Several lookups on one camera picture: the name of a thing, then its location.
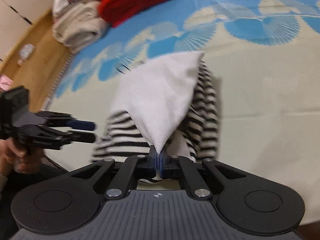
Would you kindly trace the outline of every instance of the metal pivot screw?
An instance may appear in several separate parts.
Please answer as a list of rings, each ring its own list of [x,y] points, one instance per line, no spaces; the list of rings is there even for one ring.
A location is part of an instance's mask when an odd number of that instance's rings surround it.
[[[197,197],[207,197],[210,195],[210,191],[204,188],[200,188],[195,191],[195,195]]]
[[[107,190],[106,194],[109,197],[119,197],[122,194],[122,191],[118,188],[111,188]]]

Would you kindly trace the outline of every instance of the bed sheet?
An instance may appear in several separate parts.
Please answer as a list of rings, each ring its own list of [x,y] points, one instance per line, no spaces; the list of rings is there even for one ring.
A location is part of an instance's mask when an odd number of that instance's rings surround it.
[[[51,111],[104,122],[120,75],[165,53],[203,50],[221,117],[218,160],[292,187],[320,220],[320,0],[171,0],[75,56]],[[68,169],[92,145],[49,156]]]

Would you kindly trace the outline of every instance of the sleeve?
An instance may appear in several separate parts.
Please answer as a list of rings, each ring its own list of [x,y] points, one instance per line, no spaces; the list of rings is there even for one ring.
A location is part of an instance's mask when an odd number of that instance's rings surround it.
[[[0,173],[0,193],[2,192],[5,184],[7,183],[7,178]]]

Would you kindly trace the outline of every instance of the beige towel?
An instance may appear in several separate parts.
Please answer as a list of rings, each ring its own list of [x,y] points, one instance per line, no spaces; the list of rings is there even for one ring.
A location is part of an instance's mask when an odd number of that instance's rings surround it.
[[[101,18],[70,26],[63,35],[63,44],[77,53],[96,42],[105,33],[108,24]]]
[[[107,23],[99,18],[99,2],[76,4],[53,25],[54,38],[77,53],[97,41],[106,31]]]

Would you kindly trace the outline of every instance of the hand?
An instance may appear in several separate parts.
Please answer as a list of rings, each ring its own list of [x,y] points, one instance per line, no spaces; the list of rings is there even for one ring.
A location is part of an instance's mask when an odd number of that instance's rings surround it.
[[[17,171],[24,174],[33,174],[39,171],[43,149],[31,147],[31,154],[19,142],[8,138],[0,140],[0,173],[7,177],[16,163]]]

